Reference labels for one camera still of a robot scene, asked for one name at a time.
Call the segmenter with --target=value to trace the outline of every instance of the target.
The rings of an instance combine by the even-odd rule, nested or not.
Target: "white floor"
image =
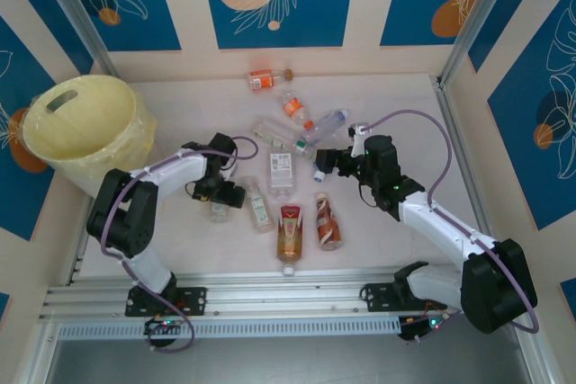
[[[135,84],[147,106],[158,118],[157,148],[162,156],[188,141],[207,144],[215,132],[248,135],[257,115],[266,115],[290,126],[270,93],[252,94],[241,80]],[[374,122],[405,108],[442,116],[427,75],[302,77],[292,88],[317,119],[332,109],[346,108],[350,123]],[[446,162],[445,144],[436,127],[426,119],[403,115],[375,131],[391,135],[398,149],[402,172],[429,188]],[[349,145],[342,129],[339,147]],[[236,176],[256,175],[266,189],[266,145],[255,159],[239,162]],[[239,153],[252,152],[241,144]],[[411,228],[378,209],[362,203],[357,181],[328,176],[324,183],[312,180],[311,165],[298,160],[298,192],[291,202],[304,208],[304,248],[297,271],[358,269],[399,266],[416,260],[449,263],[442,252]],[[315,228],[317,192],[327,192],[338,215],[344,245],[333,252],[318,248]],[[366,191],[365,198],[372,197]],[[470,225],[473,211],[457,163],[436,192],[435,199]],[[269,200],[274,211],[279,203]],[[233,210],[233,220],[215,225],[208,218],[208,204],[192,201],[181,190],[158,204],[153,245],[165,264],[177,274],[218,272],[276,272],[275,233],[257,236],[247,209]],[[123,275],[117,263],[103,256],[95,240],[85,251],[80,278]]]

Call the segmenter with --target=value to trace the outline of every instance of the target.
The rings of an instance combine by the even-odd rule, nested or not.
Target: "yellow bucket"
[[[158,121],[118,78],[80,76],[40,96],[22,122],[26,147],[93,197],[113,168],[146,164]]]

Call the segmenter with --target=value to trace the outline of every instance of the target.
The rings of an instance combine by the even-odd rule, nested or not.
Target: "white tabletop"
[[[249,135],[257,115],[288,120],[271,93],[253,94],[242,80],[133,84],[158,119],[156,145],[161,156],[174,153],[188,141],[208,144],[214,133]],[[317,119],[337,108],[350,111],[349,122],[374,122],[400,109],[417,109],[442,121],[437,99],[427,75],[297,77],[292,89]],[[446,162],[446,147],[436,127],[426,119],[404,115],[394,118],[374,133],[392,136],[402,172],[429,188]],[[338,133],[340,148],[350,144],[347,132]],[[238,162],[235,177],[257,176],[266,190],[266,149],[250,161]],[[239,144],[242,155],[251,145]],[[402,266],[416,260],[449,263],[432,243],[387,213],[368,208],[358,196],[353,178],[327,176],[324,183],[312,180],[312,166],[297,160],[298,191],[290,202],[304,208],[303,258],[297,272]],[[343,246],[324,252],[318,247],[315,225],[315,194],[327,192],[337,213]],[[366,190],[365,198],[372,200]],[[268,199],[273,212],[280,203]],[[435,200],[466,223],[476,226],[472,206],[456,162],[436,191]],[[209,205],[191,200],[184,189],[158,204],[152,244],[167,267],[176,274],[219,272],[276,272],[276,233],[257,235],[247,209],[232,210],[232,221],[214,224]],[[95,240],[85,251],[80,277],[123,275],[113,259],[103,256]]]

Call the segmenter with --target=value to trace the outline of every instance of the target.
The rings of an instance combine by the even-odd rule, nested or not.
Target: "plastic bucket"
[[[111,169],[146,164],[157,123],[122,80],[80,76],[31,105],[22,136],[31,153],[95,197]]]

